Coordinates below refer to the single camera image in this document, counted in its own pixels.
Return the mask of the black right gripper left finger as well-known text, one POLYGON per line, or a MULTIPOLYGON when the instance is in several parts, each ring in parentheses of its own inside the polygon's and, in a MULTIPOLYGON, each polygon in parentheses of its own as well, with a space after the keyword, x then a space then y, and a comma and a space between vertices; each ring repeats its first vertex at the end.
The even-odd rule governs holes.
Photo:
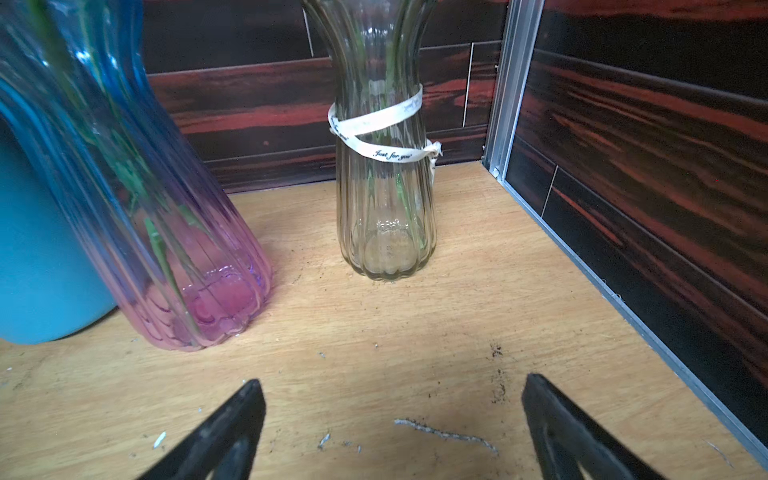
POLYGON ((141 477, 248 479, 266 417, 259 380, 246 381, 202 424, 141 477))

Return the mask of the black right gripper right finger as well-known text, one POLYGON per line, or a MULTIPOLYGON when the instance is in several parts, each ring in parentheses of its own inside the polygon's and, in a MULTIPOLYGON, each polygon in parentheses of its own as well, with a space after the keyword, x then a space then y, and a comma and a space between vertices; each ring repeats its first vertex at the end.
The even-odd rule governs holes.
POLYGON ((545 376, 526 377, 522 405, 544 479, 661 479, 545 376))

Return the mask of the teal ceramic vase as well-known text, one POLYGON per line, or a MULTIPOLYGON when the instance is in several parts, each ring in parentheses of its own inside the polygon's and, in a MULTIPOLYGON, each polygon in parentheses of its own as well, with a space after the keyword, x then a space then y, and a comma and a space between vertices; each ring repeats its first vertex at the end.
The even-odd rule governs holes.
POLYGON ((51 192, 1 124, 1 338, 41 344, 74 334, 116 302, 51 192))

